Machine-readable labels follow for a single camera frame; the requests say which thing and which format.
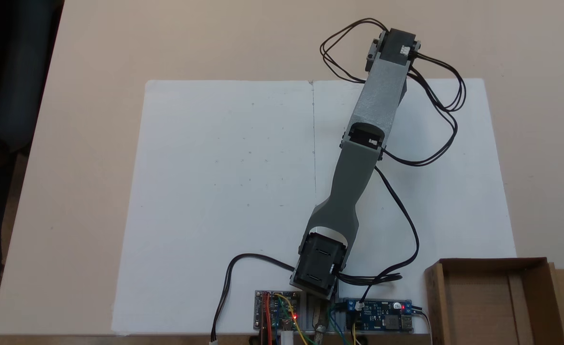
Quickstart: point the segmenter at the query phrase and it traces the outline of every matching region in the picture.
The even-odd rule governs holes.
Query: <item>cardboard box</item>
[[[446,258],[425,271],[434,345],[564,345],[564,269]]]

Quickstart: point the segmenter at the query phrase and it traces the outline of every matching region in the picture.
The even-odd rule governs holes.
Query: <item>microcontroller board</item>
[[[357,331],[410,332],[412,326],[412,301],[409,299],[366,299],[361,311],[356,310],[358,299],[344,299],[346,304],[346,329],[356,324]]]
[[[290,312],[288,303],[275,296],[276,294],[286,297],[291,302],[293,313]],[[294,321],[300,321],[297,318],[302,314],[304,297],[305,293],[299,291],[255,291],[253,328],[265,330],[270,321],[271,329],[277,327],[278,330],[296,330]]]

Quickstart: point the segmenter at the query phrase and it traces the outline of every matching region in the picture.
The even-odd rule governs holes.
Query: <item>red wire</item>
[[[271,339],[271,312],[269,312],[270,298],[271,296],[269,296],[269,293],[267,293],[267,304],[265,304],[267,311],[265,313],[267,314],[267,335],[269,337],[269,345],[273,345],[273,340]]]

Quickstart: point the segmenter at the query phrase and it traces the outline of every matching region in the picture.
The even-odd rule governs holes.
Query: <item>beige table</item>
[[[0,334],[111,332],[146,81],[333,79],[318,46],[362,17],[416,33],[422,52],[485,79],[518,255],[564,267],[564,0],[67,0]],[[377,33],[356,29],[338,61],[361,72]]]

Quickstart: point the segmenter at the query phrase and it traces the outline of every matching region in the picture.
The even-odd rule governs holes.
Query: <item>white paper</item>
[[[429,80],[443,100],[455,80]],[[436,163],[378,163],[420,235],[403,280],[372,288],[377,299],[426,306],[424,269],[442,257],[515,257],[483,81],[466,80],[459,134]],[[362,85],[345,81],[150,81],[112,330],[209,334],[225,270],[239,253],[290,265],[314,205],[328,196],[339,142]],[[387,148],[428,157],[450,127],[408,82]],[[344,273],[375,275],[414,251],[407,221],[374,174],[357,204],[359,233]],[[290,273],[241,260],[218,334],[253,333],[254,290],[294,290]],[[340,284],[342,297],[362,287]],[[417,333],[426,324],[415,321]]]

